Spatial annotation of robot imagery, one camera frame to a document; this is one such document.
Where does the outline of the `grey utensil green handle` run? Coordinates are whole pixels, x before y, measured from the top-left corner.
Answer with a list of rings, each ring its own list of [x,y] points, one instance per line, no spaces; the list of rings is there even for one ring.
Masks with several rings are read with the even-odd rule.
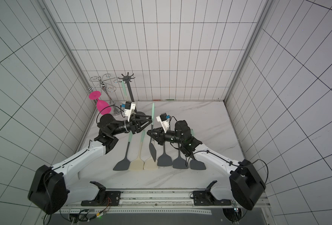
[[[157,166],[169,167],[173,165],[172,158],[166,153],[166,144],[163,144],[163,154],[158,158]]]

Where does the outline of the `beige spatula grey handle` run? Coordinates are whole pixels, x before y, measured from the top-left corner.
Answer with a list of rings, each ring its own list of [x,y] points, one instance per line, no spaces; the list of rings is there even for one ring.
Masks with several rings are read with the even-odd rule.
[[[144,170],[156,170],[159,168],[157,165],[157,160],[153,160],[152,157],[149,157],[145,162],[144,162]]]

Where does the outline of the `beige spatula green handle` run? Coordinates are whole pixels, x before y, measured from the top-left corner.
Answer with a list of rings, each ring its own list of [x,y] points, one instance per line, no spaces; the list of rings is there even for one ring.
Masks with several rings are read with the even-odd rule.
[[[145,137],[145,130],[142,132],[141,135],[138,157],[135,160],[131,161],[129,165],[129,171],[141,171],[144,168],[144,161],[141,159],[141,151],[144,143],[144,137]]]

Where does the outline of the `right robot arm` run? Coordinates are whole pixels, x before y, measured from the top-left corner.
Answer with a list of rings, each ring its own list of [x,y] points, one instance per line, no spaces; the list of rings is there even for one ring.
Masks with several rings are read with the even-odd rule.
[[[179,150],[186,157],[202,162],[223,174],[225,178],[213,181],[206,188],[212,200],[235,200],[250,211],[266,189],[253,163],[246,159],[238,162],[211,150],[193,136],[186,121],[176,122],[174,131],[158,127],[148,130],[147,135],[159,145],[166,142],[178,144]]]

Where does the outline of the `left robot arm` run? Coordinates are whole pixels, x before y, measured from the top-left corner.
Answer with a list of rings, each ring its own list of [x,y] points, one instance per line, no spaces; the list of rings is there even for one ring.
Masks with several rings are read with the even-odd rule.
[[[116,120],[110,114],[102,115],[97,123],[99,134],[86,148],[60,163],[43,165],[36,170],[28,200],[48,215],[70,203],[105,204],[106,188],[96,181],[83,187],[73,187],[76,175],[96,159],[108,154],[118,142],[116,135],[140,133],[152,122],[153,116],[142,112],[132,113],[123,121]]]

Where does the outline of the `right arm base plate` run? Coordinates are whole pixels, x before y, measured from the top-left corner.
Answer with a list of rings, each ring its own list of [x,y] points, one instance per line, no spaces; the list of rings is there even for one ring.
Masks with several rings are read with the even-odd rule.
[[[195,206],[231,206],[231,200],[217,200],[210,191],[193,191],[191,199]]]

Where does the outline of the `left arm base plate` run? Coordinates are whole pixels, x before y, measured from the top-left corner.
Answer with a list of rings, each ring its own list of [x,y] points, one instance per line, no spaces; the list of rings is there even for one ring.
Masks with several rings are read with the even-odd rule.
[[[121,198],[121,191],[105,191],[97,194],[94,200],[82,201],[81,206],[101,207],[118,206]]]

